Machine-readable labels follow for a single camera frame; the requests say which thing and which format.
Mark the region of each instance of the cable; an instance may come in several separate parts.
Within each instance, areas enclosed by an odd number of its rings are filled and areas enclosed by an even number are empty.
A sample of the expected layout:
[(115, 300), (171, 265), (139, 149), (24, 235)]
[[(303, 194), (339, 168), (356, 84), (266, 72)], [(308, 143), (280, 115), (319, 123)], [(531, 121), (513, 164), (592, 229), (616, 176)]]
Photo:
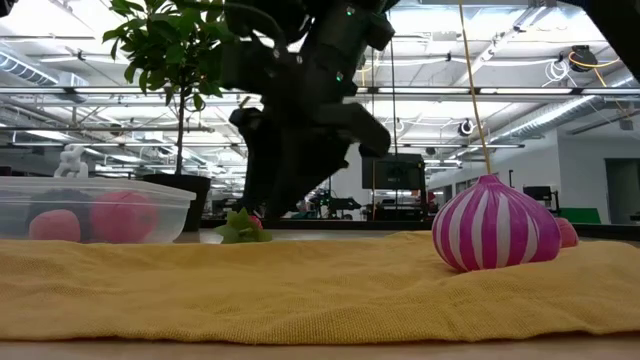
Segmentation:
[(547, 76), (547, 79), (549, 79), (549, 82), (542, 85), (542, 87), (564, 80), (569, 75), (569, 71), (571, 71), (571, 67), (566, 61), (547, 64), (544, 69), (544, 74)]
[(598, 80), (600, 80), (600, 82), (602, 83), (602, 86), (608, 87), (607, 83), (604, 82), (604, 79), (602, 78), (602, 75), (600, 75), (600, 71), (598, 71), (598, 69), (593, 69), (593, 71), (595, 71), (596, 76), (598, 77)]
[(469, 85), (471, 87), (471, 100), (473, 100), (473, 112), (476, 116), (476, 124), (478, 126), (478, 132), (480, 133), (480, 141), (482, 142), (482, 152), (484, 153), (484, 161), (487, 166), (487, 175), (491, 175), (491, 162), (489, 160), (489, 150), (487, 149), (487, 143), (484, 139), (484, 131), (482, 130), (482, 123), (480, 122), (480, 114), (478, 113), (478, 101), (476, 99), (476, 89), (473, 84), (473, 71), (471, 71), (471, 55), (469, 54), (469, 40), (467, 39), (467, 31), (464, 28), (464, 12), (462, 10), (463, 0), (458, 0), (458, 9), (460, 10), (460, 22), (462, 23), (462, 38), (464, 40), (464, 51), (467, 57), (467, 70), (469, 71)]
[(569, 53), (569, 61), (571, 61), (572, 63), (574, 63), (576, 65), (580, 65), (582, 67), (586, 67), (586, 68), (590, 68), (590, 69), (604, 68), (604, 67), (607, 67), (607, 66), (611, 66), (611, 65), (613, 65), (613, 64), (615, 64), (615, 63), (620, 61), (620, 58), (617, 58), (616, 60), (610, 61), (610, 62), (605, 63), (605, 64), (590, 65), (590, 64), (584, 64), (584, 63), (581, 63), (579, 61), (574, 60), (573, 59), (573, 55), (575, 55), (575, 52), (572, 51), (571, 53)]
[[(391, 11), (389, 11), (389, 22), (391, 22)], [(399, 162), (398, 160), (398, 134), (397, 134), (397, 129), (396, 129), (396, 121), (400, 122), (400, 119), (396, 116), (396, 68), (395, 68), (395, 63), (394, 63), (394, 54), (393, 54), (393, 38), (391, 38), (391, 41), (389, 42), (389, 48), (391, 50), (391, 101), (392, 101), (392, 106), (391, 108), (393, 109), (393, 145), (395, 148), (395, 156), (396, 156), (396, 163)], [(396, 189), (396, 219), (398, 217), (398, 189)]]

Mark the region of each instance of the white figurine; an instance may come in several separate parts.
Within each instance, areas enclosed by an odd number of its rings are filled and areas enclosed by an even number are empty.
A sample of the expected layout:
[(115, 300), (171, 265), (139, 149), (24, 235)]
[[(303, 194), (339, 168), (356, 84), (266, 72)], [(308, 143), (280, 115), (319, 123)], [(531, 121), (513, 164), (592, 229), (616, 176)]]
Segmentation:
[(60, 153), (60, 166), (53, 177), (62, 177), (67, 172), (68, 178), (88, 178), (89, 167), (80, 161), (84, 148), (82, 146), (67, 145)]

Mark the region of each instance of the green toy vegetable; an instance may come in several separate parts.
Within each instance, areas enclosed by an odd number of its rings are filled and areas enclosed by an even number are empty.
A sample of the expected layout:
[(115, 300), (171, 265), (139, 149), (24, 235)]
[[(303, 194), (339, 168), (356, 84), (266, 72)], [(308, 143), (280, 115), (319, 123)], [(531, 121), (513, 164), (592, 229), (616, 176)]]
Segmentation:
[(255, 216), (249, 216), (244, 208), (239, 213), (227, 213), (227, 224), (214, 230), (222, 235), (222, 244), (271, 241), (271, 234), (262, 229), (260, 220)]

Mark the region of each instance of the yellow towel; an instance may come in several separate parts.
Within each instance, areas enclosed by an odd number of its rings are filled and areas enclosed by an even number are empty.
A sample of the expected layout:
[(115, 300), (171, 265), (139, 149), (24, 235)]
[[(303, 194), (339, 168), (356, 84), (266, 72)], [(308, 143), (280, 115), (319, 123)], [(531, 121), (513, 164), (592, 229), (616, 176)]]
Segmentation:
[(240, 245), (0, 242), (0, 339), (360, 344), (640, 330), (640, 250), (454, 273), (428, 232)]

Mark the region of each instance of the pink ball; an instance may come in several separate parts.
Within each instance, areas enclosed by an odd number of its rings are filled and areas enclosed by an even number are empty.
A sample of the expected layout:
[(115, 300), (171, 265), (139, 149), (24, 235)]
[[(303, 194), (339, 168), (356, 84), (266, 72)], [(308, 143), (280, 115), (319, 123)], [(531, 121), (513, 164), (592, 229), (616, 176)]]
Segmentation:
[(560, 229), (560, 238), (562, 239), (562, 247), (574, 247), (578, 246), (579, 237), (576, 229), (571, 225), (569, 220), (563, 218), (557, 218), (556, 223)]
[(260, 219), (258, 219), (257, 216), (251, 215), (249, 216), (249, 220), (251, 220), (251, 222), (253, 222), (254, 224), (258, 225), (260, 229), (262, 229), (262, 222), (260, 221)]
[(80, 242), (80, 221), (69, 210), (52, 210), (36, 216), (29, 224), (31, 240)]
[(146, 196), (133, 191), (104, 194), (91, 206), (91, 229), (100, 241), (140, 243), (157, 223), (156, 207)]

